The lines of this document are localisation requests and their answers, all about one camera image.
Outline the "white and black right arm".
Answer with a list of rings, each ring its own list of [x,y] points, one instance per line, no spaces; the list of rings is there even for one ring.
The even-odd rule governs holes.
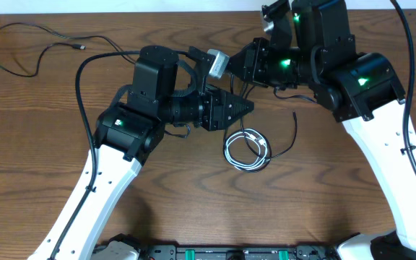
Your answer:
[[[363,151],[395,221],[388,233],[342,241],[337,258],[416,259],[413,89],[385,56],[357,52],[344,0],[276,1],[261,15],[269,39],[245,46],[228,70],[261,86],[307,85]]]

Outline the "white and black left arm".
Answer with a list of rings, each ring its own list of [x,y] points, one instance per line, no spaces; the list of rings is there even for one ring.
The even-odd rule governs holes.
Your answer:
[[[174,51],[149,45],[136,52],[134,78],[121,87],[94,129],[90,151],[66,205],[34,259],[89,259],[106,222],[165,127],[193,124],[224,130],[254,109],[245,100],[207,84],[236,72],[231,57],[211,49]]]

